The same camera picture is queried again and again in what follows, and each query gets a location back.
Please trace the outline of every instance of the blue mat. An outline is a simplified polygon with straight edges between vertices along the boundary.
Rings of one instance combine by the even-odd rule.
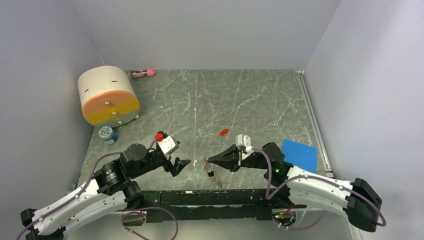
[[[302,143],[284,139],[282,143],[284,161],[308,172],[317,173],[317,149]]]

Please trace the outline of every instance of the pink marker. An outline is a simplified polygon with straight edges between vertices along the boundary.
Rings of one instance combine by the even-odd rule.
[[[131,70],[130,71],[131,77],[136,78],[144,78],[144,77],[153,77],[155,75],[155,71],[153,69],[147,69],[147,70]]]

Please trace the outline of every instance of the blue square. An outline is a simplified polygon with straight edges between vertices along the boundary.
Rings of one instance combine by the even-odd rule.
[[[317,149],[302,143],[284,139],[282,143],[284,161],[308,172],[317,173]]]

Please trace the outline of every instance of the table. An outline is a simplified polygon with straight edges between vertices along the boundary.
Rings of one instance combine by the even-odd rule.
[[[176,177],[158,168],[136,179],[141,190],[207,190],[216,184],[203,170],[207,157],[247,134],[253,147],[284,139],[318,148],[317,173],[326,173],[319,138],[298,74],[292,70],[158,70],[154,77],[130,80],[140,102],[139,119],[116,128],[118,141],[107,145],[94,128],[78,184],[105,153],[124,151],[134,143],[148,146],[157,131],[180,141],[173,158],[191,164]],[[220,138],[217,134],[228,128]],[[105,158],[98,166],[117,156]],[[241,168],[236,173],[214,167],[223,189],[266,188],[266,170]]]

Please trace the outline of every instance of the metal strip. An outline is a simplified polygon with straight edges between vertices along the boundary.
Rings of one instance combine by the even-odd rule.
[[[318,127],[317,119],[315,118],[314,109],[312,108],[311,99],[309,98],[308,90],[305,85],[304,77],[301,74],[298,74],[297,76],[299,79],[300,88],[302,89],[302,93],[305,97],[306,107],[308,109],[308,114],[310,122],[312,123],[313,131],[315,132],[316,142],[320,149],[319,154],[321,155],[322,163],[324,164],[324,168],[326,168],[326,170],[332,171],[329,158],[327,156],[326,148],[324,146],[323,138],[321,137],[321,132]]]

